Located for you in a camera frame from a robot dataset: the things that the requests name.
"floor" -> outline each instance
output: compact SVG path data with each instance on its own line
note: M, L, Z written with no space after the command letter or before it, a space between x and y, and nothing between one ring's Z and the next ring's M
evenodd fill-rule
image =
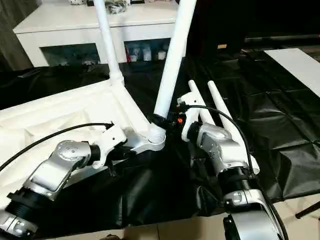
M295 213L320 201L320 194L290 199L275 204L286 226L290 240L320 240L320 210L296 219ZM224 240L223 218L225 214L212 217L164 222L120 230L100 231L88 234L56 238L57 240L100 240L114 234L126 240Z

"black tarp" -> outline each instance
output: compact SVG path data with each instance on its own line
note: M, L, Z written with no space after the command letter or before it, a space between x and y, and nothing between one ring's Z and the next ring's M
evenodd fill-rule
M146 115L153 112L163 67L163 62L121 65L126 88ZM106 73L106 65L0 73L0 108L95 83ZM211 62L185 58L172 104L189 91L190 79L208 105L213 100L207 82L217 84L249 140L261 169L260 181L274 202L320 191L320 99L312 91L264 53ZM116 177L106 170L64 189L38 236L220 213L221 191L204 156L169 134L162 151L144 152L118 164Z

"robotic arm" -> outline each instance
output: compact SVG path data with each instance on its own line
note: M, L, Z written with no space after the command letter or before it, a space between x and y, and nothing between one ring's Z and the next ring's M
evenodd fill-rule
M198 122L199 108L191 108L197 104L192 92L178 99L178 103L189 105L182 123L182 140L191 141L208 154L222 189L229 214L223 220L226 240L286 239L276 209L266 200L250 171L249 154L244 154L245 149L226 129Z
M95 169L103 167L108 154L126 140L123 130L112 125L92 145L72 140L60 142L51 156L25 181L22 188L15 193L9 193L11 202L0 212L0 232L11 239L31 239L39 223L45 220L46 209L50 208L58 197L71 173L86 166Z

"curtain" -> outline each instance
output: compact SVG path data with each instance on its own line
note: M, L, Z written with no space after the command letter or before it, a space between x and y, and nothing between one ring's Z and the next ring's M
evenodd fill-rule
M36 0L0 0L0 71L33 66L13 28L36 8Z

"white pole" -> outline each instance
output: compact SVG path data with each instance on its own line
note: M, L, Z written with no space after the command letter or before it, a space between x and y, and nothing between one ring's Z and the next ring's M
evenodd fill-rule
M198 88L197 88L197 85L196 85L195 81L190 80L190 81L188 82L188 84L189 84L189 87L190 87L191 92L193 92L193 93L195 94L196 99L197 99L197 101L198 101L198 104L199 104L199 105L202 105L202 106L205 106L205 105L206 105L206 104L205 104L205 101L204 101L204 99L202 98L202 96L201 96L201 94L200 94L200 92L199 92L199 90L198 90ZM211 124L211 125L216 125L215 122L214 122L214 120L212 119L212 116L210 115L210 112L209 112L208 109L203 109L203 108L201 108L201 109L200 109L200 117L201 117L201 120L202 120L203 123L208 123L208 124Z
M105 0L93 0L93 2L94 2L94 7L96 10L97 17L98 17L101 33L102 33L104 48L106 51L106 58L107 58L109 69L110 69L110 80L113 84L115 83L124 84L124 77L119 68L116 51L114 47L114 42L112 40L110 27L108 24Z
M174 31L154 108L154 114L164 118L168 116L196 2L197 0L181 0L179 3ZM148 138L150 142L159 143L164 140L165 135L166 131L164 129L154 123L151 124Z
M232 116L231 116L223 98L221 97L220 92L219 92L217 86L215 85L215 83L213 81L209 81L208 87L209 87L209 90L210 90L210 93L211 93L211 96L213 98L213 101L214 101L216 108L218 110L220 110L221 112L225 113L226 115L228 115L230 118L232 118ZM242 147L242 149L245 149L245 142L242 139L238 129L224 116L221 116L220 118L221 118L221 122L222 122L224 128L231 133L233 140L236 141ZM260 172L260 168L257 163L257 160L252 155L250 155L250 157L251 157L251 161L252 161L253 172L255 174L258 174Z

